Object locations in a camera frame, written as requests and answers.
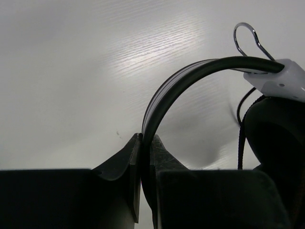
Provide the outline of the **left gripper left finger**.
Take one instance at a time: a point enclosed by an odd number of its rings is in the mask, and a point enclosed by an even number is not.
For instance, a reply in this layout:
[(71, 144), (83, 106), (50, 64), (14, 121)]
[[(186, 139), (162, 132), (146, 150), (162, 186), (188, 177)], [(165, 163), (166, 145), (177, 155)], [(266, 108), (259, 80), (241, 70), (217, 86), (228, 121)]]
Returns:
[(115, 220), (123, 219), (121, 211), (133, 223), (139, 222), (141, 142), (142, 135), (134, 134), (119, 152), (92, 170), (101, 184), (102, 207), (107, 213), (113, 211)]

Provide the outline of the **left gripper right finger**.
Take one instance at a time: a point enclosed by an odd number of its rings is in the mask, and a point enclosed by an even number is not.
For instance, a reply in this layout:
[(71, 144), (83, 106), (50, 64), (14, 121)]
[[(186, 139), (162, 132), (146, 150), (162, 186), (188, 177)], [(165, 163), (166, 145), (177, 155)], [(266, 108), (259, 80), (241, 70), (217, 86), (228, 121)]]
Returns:
[(158, 135), (150, 146), (150, 207), (155, 229), (194, 229), (198, 225), (198, 173), (186, 168)]

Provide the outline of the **black white headphones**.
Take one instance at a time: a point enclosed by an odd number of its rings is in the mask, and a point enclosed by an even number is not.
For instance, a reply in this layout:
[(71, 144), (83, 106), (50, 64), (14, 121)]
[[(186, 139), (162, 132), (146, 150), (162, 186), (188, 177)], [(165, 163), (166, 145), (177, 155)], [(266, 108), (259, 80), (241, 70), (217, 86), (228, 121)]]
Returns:
[(218, 48), (235, 43), (240, 57), (202, 60), (170, 76), (151, 98), (142, 123), (146, 163), (149, 150), (169, 109), (182, 94), (198, 84), (198, 94), (169, 117), (165, 127), (196, 167), (221, 166), (223, 150), (236, 142), (236, 167), (245, 168), (248, 144), (258, 170), (279, 184), (302, 184), (305, 137), (294, 128), (305, 126), (305, 88), (294, 83), (293, 66), (305, 64), (305, 41), (294, 31), (269, 29), (273, 49), (265, 49), (256, 30), (236, 24), (233, 35)]

